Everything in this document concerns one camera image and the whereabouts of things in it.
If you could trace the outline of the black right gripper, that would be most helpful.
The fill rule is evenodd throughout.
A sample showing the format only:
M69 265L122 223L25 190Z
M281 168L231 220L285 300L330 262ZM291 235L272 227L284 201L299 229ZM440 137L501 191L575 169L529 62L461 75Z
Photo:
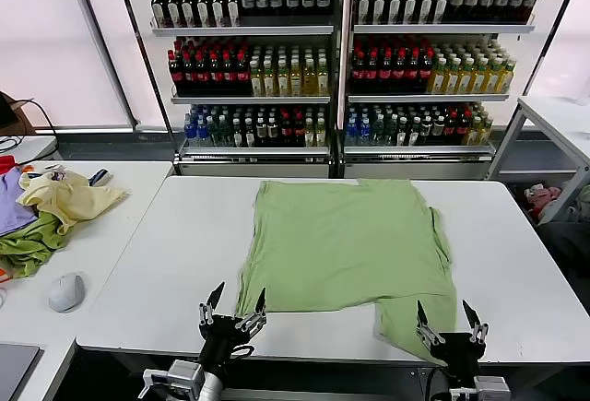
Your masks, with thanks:
M447 372L454 378L474 378L480 375L478 360L485 352L489 325L482 323L477 312L463 301L470 333L439 333L431 328L420 300L417 300L416 332L424 345L437 345L435 357L447 364Z

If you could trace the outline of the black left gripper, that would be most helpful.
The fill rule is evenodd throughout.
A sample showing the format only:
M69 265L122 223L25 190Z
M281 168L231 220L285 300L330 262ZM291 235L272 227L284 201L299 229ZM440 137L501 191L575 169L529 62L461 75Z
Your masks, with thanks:
M251 339L266 324L266 289L261 290L254 311L243 318L214 316L224 287L222 281L206 302L199 304L200 334L205 340L200 351L203 367L222 367L233 360L249 357L254 352Z

